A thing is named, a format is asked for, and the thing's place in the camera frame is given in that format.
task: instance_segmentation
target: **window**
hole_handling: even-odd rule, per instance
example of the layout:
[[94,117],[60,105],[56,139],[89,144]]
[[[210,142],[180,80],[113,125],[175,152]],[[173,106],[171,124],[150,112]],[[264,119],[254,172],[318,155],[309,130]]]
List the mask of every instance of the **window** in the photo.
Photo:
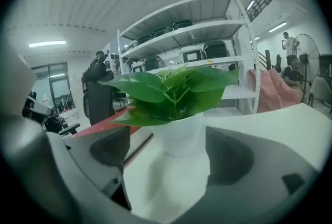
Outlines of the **window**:
[[50,106],[57,114],[74,108],[71,95],[67,63],[46,65],[32,69],[37,81],[32,90],[37,101]]

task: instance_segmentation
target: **white shirt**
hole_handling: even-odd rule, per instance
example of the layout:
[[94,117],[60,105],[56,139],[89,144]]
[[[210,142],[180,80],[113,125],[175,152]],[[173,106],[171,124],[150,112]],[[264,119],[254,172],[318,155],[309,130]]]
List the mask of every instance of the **white shirt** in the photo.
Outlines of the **white shirt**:
[[297,42],[294,37],[289,37],[286,42],[285,42],[285,47],[286,47],[286,56],[289,55],[297,55],[297,48],[293,45]]

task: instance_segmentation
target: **seated person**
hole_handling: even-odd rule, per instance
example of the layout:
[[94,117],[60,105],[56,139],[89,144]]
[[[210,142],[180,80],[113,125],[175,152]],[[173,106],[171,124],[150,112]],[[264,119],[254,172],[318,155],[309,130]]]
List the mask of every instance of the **seated person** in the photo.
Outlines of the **seated person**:
[[[305,82],[303,75],[298,71],[300,62],[296,55],[290,55],[288,59],[289,66],[285,68],[284,80],[292,89],[300,90],[303,92],[305,89]],[[310,88],[307,85],[305,90],[305,97],[307,97],[309,92]]]

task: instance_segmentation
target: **green leaf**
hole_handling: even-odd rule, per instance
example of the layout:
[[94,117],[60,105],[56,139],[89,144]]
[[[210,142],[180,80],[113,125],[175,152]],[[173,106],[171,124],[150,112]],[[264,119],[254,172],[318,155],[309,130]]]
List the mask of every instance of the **green leaf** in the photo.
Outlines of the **green leaf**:
[[187,105],[187,114],[195,115],[215,107],[222,99],[224,90],[223,88],[200,93],[189,91],[180,102]]
[[142,114],[150,116],[159,120],[170,119],[170,109],[174,104],[168,100],[164,100],[159,103],[144,102],[139,100],[133,100],[129,106],[136,107]]
[[159,71],[157,73],[158,76],[161,76],[161,77],[165,77],[167,76],[168,74],[170,74],[173,70],[169,69],[169,70],[164,70],[164,71]]
[[188,63],[184,64],[183,66],[179,67],[178,69],[174,69],[171,71],[171,75],[176,75],[186,70]]
[[223,72],[209,67],[201,67],[191,72],[186,84],[192,92],[205,92],[222,89],[235,84],[239,79],[239,70]]
[[185,70],[182,72],[179,72],[177,74],[171,74],[165,81],[164,85],[166,87],[171,87],[173,85],[176,85],[179,82],[184,82],[186,77],[190,74],[191,70]]
[[162,102],[165,86],[161,79],[147,72],[121,75],[108,82],[99,82],[120,89],[130,96],[146,102]]
[[133,127],[147,127],[152,125],[162,125],[171,122],[170,120],[154,119],[139,109],[131,109],[118,118],[110,121],[110,123],[120,123]]

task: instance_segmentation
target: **standing man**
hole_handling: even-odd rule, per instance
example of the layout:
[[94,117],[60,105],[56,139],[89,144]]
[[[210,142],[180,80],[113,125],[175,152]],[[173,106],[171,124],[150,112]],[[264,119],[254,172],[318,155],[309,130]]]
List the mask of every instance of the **standing man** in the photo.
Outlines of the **standing man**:
[[297,56],[297,47],[300,45],[300,42],[296,38],[290,37],[288,32],[284,32],[283,35],[285,39],[281,41],[281,47],[283,50],[286,50],[287,65],[291,65],[289,57],[290,55]]

